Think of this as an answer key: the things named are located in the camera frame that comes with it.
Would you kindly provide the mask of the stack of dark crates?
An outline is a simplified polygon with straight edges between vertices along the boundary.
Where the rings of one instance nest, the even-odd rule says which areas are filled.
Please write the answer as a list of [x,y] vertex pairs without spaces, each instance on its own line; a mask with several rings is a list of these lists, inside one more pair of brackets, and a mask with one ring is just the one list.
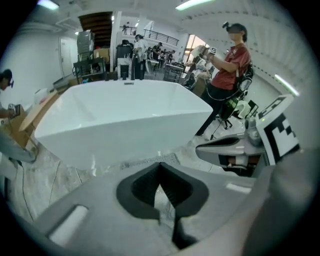
[[90,60],[94,55],[95,35],[91,30],[81,31],[77,34],[78,61]]

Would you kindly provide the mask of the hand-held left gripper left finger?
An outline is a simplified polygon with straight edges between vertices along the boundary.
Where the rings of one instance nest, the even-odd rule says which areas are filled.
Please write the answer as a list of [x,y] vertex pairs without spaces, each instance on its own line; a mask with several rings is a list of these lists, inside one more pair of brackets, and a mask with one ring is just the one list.
[[94,177],[51,204],[35,228],[66,255],[173,256],[178,248],[158,219],[132,216],[117,199],[120,182],[155,164],[141,164]]

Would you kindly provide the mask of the black metal cart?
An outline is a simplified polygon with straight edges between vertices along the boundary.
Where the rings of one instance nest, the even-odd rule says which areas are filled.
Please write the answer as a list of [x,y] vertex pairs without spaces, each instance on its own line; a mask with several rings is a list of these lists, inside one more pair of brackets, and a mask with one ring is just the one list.
[[106,62],[102,57],[78,61],[73,64],[72,73],[77,84],[104,81],[107,79]]

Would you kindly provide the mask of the dark staircase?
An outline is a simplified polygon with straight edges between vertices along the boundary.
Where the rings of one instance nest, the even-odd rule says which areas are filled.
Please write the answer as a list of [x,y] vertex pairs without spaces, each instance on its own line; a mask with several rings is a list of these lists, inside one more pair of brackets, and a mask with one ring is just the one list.
[[79,16],[83,31],[94,34],[94,48],[110,48],[113,30],[113,13],[97,12]]

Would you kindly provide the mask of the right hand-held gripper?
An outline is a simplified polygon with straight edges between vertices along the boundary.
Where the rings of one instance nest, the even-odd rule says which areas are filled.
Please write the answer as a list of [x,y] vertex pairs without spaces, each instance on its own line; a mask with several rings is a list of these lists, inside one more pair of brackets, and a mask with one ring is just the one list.
[[200,144],[196,155],[239,176],[259,176],[264,168],[274,166],[300,149],[299,140],[285,116],[285,110],[293,101],[290,94],[278,96],[255,117],[245,120],[243,133]]

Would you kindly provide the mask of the white door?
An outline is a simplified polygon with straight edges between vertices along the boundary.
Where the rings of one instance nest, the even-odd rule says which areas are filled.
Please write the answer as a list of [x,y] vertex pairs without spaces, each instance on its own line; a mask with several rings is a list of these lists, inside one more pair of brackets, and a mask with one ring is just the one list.
[[65,78],[72,73],[73,69],[70,41],[66,38],[61,37],[59,40],[59,49],[62,74]]

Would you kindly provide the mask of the white plastic bin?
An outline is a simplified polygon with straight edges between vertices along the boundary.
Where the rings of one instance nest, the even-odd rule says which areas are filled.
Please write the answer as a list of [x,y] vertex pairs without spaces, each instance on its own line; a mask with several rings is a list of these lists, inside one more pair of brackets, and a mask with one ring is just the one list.
[[43,100],[47,98],[47,95],[49,94],[48,88],[42,88],[37,90],[34,93],[33,102],[35,105],[39,105]]

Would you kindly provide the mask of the grey perforated rubber mat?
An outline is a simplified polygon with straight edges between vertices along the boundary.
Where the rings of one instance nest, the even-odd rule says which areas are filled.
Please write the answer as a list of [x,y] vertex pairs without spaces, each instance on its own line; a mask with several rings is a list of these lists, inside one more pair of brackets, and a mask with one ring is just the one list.
[[150,158],[145,159],[138,159],[138,160],[131,160],[131,161],[125,161],[120,164],[120,169],[128,169],[132,167],[137,166],[149,166],[154,163],[167,163],[167,164],[174,164],[174,165],[180,165],[180,161],[175,153],[168,153],[164,155],[158,155]]

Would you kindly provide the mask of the small brown cardboard box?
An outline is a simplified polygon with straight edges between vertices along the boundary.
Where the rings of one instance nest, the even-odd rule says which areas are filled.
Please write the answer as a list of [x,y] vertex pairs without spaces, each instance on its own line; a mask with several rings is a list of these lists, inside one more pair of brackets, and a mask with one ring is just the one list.
[[110,49],[109,48],[98,48],[93,51],[93,58],[103,58],[106,62],[110,61]]

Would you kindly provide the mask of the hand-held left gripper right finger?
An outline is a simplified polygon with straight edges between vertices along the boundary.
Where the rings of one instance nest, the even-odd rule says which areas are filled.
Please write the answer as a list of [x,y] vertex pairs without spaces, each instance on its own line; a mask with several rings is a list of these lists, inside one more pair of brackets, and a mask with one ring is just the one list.
[[172,242],[184,249],[209,237],[236,211],[255,179],[181,165],[159,165],[159,184],[174,207]]

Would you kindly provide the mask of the black cabinet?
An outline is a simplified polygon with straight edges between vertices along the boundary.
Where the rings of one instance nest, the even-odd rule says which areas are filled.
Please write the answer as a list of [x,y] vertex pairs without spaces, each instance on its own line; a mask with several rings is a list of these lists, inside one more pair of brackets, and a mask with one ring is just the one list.
[[127,72],[127,78],[131,79],[133,49],[130,44],[118,45],[116,48],[116,69],[118,79],[122,79],[123,72]]

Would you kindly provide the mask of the black mezzanine railing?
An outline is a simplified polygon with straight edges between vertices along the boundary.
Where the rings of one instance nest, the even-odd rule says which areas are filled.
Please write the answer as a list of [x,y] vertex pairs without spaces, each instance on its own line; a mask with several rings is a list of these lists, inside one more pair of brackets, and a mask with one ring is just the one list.
[[148,29],[144,29],[143,36],[145,38],[155,40],[155,41],[161,42],[161,43],[170,44],[173,46],[177,46],[178,42],[179,42],[179,40],[177,38],[168,36],[168,35],[160,33],[160,32],[148,30]]

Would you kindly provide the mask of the ceiling tube light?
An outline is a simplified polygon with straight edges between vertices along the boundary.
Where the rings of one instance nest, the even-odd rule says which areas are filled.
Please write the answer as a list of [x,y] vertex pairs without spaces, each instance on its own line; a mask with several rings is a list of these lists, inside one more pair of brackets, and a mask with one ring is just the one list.
[[297,91],[297,89],[291,85],[288,81],[283,79],[280,75],[275,74],[274,75],[275,79],[277,79],[289,92],[291,92],[295,96],[299,96],[300,93]]
[[49,10],[57,10],[60,6],[52,0],[38,0],[37,5],[47,8]]
[[188,0],[176,6],[175,9],[177,11],[183,11],[183,10],[192,8],[194,6],[198,6],[198,5],[205,4],[212,1],[215,1],[215,0]]

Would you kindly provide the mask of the wooden coffee table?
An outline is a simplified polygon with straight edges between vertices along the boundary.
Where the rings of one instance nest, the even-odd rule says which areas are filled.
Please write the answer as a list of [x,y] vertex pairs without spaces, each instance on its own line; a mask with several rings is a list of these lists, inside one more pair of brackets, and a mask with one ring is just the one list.
[[40,121],[46,114],[46,112],[50,109],[53,103],[59,98],[59,93],[57,90],[53,90],[43,99],[40,104],[34,106],[31,111],[27,114],[25,119],[22,121],[18,131],[24,133],[28,140],[32,143],[35,149],[35,155],[39,154],[39,147],[36,144],[35,140],[27,133],[29,128],[32,128],[32,132],[35,135],[35,131]]

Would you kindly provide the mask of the black backpack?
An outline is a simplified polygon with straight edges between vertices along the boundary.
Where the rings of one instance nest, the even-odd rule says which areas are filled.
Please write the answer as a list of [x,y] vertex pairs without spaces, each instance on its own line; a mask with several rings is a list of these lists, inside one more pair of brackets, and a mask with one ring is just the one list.
[[235,92],[227,98],[227,101],[223,105],[223,120],[227,120],[232,115],[238,119],[245,119],[249,114],[251,107],[247,101],[244,101],[244,97],[252,83],[253,76],[254,69],[251,62],[241,76],[239,76],[239,72],[236,71]]

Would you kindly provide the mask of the white bathtub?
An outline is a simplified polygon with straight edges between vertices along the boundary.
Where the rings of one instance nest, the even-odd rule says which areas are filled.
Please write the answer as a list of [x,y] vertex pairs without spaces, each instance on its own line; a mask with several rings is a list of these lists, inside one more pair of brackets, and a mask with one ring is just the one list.
[[92,170],[182,147],[212,111],[178,83],[101,80],[67,89],[34,135],[65,164]]

